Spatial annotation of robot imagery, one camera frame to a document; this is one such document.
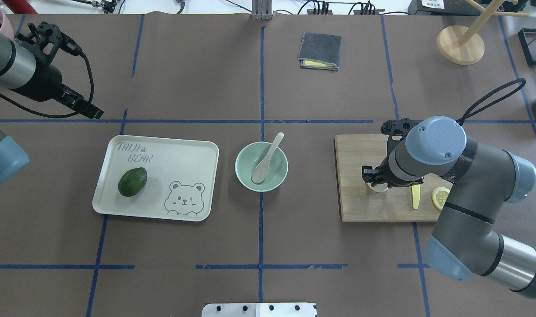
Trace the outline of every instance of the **folded cloth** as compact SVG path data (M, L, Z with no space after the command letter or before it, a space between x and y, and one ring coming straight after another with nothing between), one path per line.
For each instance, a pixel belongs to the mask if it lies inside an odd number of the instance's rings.
M297 59L305 68L338 70L342 37L329 34L304 33Z

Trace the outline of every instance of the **mint green bowl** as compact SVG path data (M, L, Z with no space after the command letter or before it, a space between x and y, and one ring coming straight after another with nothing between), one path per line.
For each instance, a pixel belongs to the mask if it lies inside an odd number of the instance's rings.
M250 179L252 171L256 168L256 165L262 161L271 143L268 142L254 142L245 146L239 152L235 161L236 177L244 187L255 192L268 192L276 187L280 186L286 176L288 175L288 158L280 148L276 148L272 160L270 160L270 168L268 168L268 174L264 182L260 184L254 184Z

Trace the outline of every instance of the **avocado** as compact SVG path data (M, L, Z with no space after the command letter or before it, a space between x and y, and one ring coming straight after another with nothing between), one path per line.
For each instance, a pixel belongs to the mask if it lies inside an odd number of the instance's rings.
M147 170L145 168L134 168L126 171L117 183L119 193L125 197L137 195L147 184Z

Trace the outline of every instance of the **white spoon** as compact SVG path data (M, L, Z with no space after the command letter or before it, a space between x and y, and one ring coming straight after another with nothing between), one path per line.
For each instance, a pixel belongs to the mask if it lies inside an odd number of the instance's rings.
M270 167L270 160L272 159L272 155L274 154L274 151L276 151L278 145L280 145L280 142L283 138L284 134L281 132L276 135L274 142L272 142L272 145L270 146L270 150L268 150L266 156L258 165L256 165L256 168L254 168L254 170L252 171L250 180L252 180L253 183L260 184L264 182L266 174L268 174L268 168Z

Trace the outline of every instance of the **bear drawing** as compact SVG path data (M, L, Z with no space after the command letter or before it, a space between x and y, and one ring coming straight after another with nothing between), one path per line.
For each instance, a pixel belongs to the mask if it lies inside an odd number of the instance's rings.
M164 207L169 214L175 211L179 215L189 215L194 213L196 217L204 207L202 193L205 191L202 183L195 183L193 186L182 185L178 181L170 184L170 194L164 201Z

